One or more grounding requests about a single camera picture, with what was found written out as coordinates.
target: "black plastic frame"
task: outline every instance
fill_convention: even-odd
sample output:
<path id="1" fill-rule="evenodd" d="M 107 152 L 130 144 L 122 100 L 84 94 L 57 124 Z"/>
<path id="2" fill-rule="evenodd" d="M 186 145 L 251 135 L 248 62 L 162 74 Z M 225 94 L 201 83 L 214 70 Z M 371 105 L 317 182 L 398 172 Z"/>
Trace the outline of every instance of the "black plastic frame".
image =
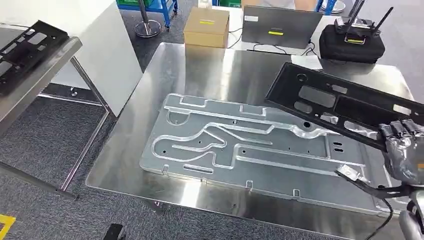
<path id="1" fill-rule="evenodd" d="M 28 42 L 38 33 L 45 34 L 46 37 L 37 44 Z M 65 31 L 39 20 L 3 47 L 0 50 L 0 64 L 7 62 L 11 67 L 0 75 L 0 95 L 9 94 L 22 82 L 26 73 L 67 39 L 69 36 Z"/>
<path id="2" fill-rule="evenodd" d="M 334 90 L 333 85 L 338 86 L 337 89 L 340 87 L 346 89 L 346 93 Z M 333 95 L 335 97 L 333 105 L 326 107 L 300 97 L 299 92 L 304 86 Z M 299 118 L 384 152 L 387 150 L 382 139 L 372 139 L 353 132 L 345 127 L 345 122 L 348 121 L 376 132 L 378 132 L 379 124 L 389 124 L 403 119 L 412 119 L 416 124 L 424 125 L 423 104 L 290 62 L 283 65 L 266 95 L 266 100 Z M 310 106 L 311 111 L 296 109 L 296 102 Z M 411 113 L 408 115 L 395 111 L 394 105 L 403 107 L 404 111 L 410 110 Z M 338 117 L 337 123 L 320 119 L 325 113 Z"/>

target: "aluminum plate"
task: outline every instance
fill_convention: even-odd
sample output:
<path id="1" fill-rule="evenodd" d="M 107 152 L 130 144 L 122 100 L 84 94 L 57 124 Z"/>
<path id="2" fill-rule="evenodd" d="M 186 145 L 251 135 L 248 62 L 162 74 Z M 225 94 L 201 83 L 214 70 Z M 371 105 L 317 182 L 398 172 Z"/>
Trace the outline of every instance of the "aluminum plate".
<path id="1" fill-rule="evenodd" d="M 347 164 L 367 177 L 363 147 L 276 108 L 172 93 L 140 166 L 157 174 L 378 214 L 371 196 L 334 173 Z"/>

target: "gray carpet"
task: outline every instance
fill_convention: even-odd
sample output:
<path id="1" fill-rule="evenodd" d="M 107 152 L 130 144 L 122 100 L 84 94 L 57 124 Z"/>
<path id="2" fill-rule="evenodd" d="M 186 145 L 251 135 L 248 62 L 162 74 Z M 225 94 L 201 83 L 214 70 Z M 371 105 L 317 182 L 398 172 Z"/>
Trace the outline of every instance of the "gray carpet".
<path id="1" fill-rule="evenodd" d="M 162 32 L 151 39 L 135 37 L 133 27 L 140 21 L 138 12 L 121 12 L 143 70 L 161 42 L 183 42 L 182 29 L 195 2 L 180 0 L 181 8 L 171 22 L 170 32 Z M 377 2 L 382 1 L 369 0 L 369 9 L 364 13 L 376 11 L 373 18 L 379 18 L 390 4 L 398 6 L 393 12 L 396 15 L 389 18 L 397 23 L 396 26 L 386 24 L 383 28 L 388 48 L 381 61 L 399 66 L 415 98 L 422 102 L 423 69 L 414 65 L 423 56 L 420 38 L 407 44 L 405 35 L 400 33 L 420 34 L 414 28 L 419 21 L 410 21 L 421 16 L 424 3 L 386 0 L 385 6 L 379 6 Z M 163 23 L 160 14 L 149 13 L 149 16 Z M 400 48 L 389 47 L 395 46 L 400 39 L 403 39 Z M 103 110 L 97 106 L 38 98 L 0 138 L 1 161 L 60 186 L 102 114 Z M 123 224 L 129 240 L 329 239 L 310 232 L 179 206 L 157 215 L 139 198 L 86 187 L 87 174 L 113 125 L 108 119 L 70 184 L 69 190 L 80 195 L 78 201 L 64 200 L 0 174 L 0 214 L 16 217 L 6 240 L 101 240 L 111 223 Z"/>

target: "white sticker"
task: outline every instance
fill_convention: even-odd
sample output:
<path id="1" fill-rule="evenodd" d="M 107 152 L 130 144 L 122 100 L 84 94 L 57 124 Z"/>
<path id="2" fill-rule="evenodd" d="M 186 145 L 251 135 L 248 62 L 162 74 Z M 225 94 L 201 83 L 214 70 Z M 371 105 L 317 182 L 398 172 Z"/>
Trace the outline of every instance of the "white sticker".
<path id="1" fill-rule="evenodd" d="M 257 22 L 259 19 L 259 17 L 257 16 L 244 16 L 244 20 L 245 21 L 249 21 L 249 22 Z"/>

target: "white paper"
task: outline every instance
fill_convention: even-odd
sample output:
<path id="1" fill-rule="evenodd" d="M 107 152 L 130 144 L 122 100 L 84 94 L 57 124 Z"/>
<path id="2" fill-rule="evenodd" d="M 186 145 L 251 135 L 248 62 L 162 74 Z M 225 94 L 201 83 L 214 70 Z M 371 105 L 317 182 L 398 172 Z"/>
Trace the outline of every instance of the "white paper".
<path id="1" fill-rule="evenodd" d="M 245 21 L 249 21 L 249 22 L 257 22 L 259 20 L 259 17 L 257 16 L 244 16 L 244 20 Z"/>
<path id="2" fill-rule="evenodd" d="M 299 55 L 291 55 L 291 62 L 293 64 L 313 69 L 313 70 L 319 70 L 323 69 L 323 66 L 321 66 L 320 60 L 318 56 L 311 55 L 311 56 L 299 56 Z"/>

